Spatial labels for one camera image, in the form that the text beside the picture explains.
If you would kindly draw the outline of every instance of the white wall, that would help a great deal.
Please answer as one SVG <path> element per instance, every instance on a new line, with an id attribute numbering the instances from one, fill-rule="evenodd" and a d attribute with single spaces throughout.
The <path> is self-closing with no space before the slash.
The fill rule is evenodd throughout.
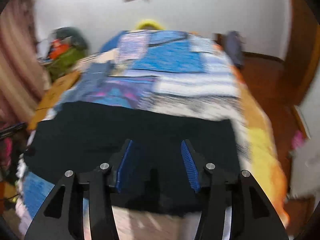
<path id="1" fill-rule="evenodd" d="M 307 95 L 299 107 L 312 138 L 320 131 L 320 62 Z"/>
<path id="2" fill-rule="evenodd" d="M 166 29 L 212 33 L 239 31 L 244 49 L 283 57 L 288 39 L 288 0 L 36 0 L 39 40 L 56 28 L 78 27 L 91 52 L 120 30 L 153 19 Z"/>

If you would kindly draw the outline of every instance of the curtain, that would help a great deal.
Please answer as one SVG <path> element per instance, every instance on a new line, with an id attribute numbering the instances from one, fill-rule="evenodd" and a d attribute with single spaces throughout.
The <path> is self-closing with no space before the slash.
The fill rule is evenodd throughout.
<path id="1" fill-rule="evenodd" d="M 44 94 L 34 33 L 33 0 L 10 0 L 0 15 L 0 116 L 9 124 L 28 122 Z"/>

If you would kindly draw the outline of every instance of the brown floor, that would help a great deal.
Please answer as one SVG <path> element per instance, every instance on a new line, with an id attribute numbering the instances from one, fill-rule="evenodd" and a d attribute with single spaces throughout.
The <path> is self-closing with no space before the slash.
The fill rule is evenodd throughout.
<path id="1" fill-rule="evenodd" d="M 298 126 L 289 105 L 285 103 L 282 93 L 279 92 L 279 78 L 283 71 L 281 63 L 254 57 L 246 57 L 244 69 L 241 71 L 244 80 L 257 102 L 268 115 L 274 133 L 278 159 L 287 177 L 288 183 L 291 174 L 292 137 Z M 289 235 L 296 236 L 308 220 L 312 200 L 289 200 L 285 210 L 290 216 L 287 228 Z"/>

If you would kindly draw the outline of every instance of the black garment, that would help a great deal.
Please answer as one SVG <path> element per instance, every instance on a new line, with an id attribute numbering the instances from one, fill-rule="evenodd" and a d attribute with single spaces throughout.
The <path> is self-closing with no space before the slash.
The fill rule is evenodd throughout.
<path id="1" fill-rule="evenodd" d="M 25 156 L 32 172 L 52 183 L 64 172 L 91 171 L 107 163 L 126 139 L 141 146 L 135 172 L 112 204 L 151 212 L 181 214 L 201 209 L 181 157 L 181 142 L 190 139 L 196 152 L 226 171 L 240 171 L 230 120 L 213 122 L 88 102 L 63 104 L 53 120 L 38 124 Z"/>

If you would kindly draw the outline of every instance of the silver screw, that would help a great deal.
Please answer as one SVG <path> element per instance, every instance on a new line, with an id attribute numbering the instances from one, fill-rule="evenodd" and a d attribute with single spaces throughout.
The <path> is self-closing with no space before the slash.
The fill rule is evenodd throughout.
<path id="1" fill-rule="evenodd" d="M 109 168 L 109 164 L 108 163 L 100 164 L 100 169 L 105 170 L 107 168 Z"/>
<path id="2" fill-rule="evenodd" d="M 73 171 L 66 171 L 64 173 L 64 176 L 66 176 L 66 177 L 71 177 L 72 175 L 73 175 Z"/>
<path id="3" fill-rule="evenodd" d="M 209 170 L 213 170 L 216 167 L 216 165 L 214 165 L 213 163 L 207 163 L 205 166 Z"/>
<path id="4" fill-rule="evenodd" d="M 241 174 L 242 174 L 242 176 L 244 176 L 244 177 L 249 177 L 249 176 L 250 176 L 250 172 L 247 171 L 247 170 L 243 170 L 243 171 L 241 172 Z"/>

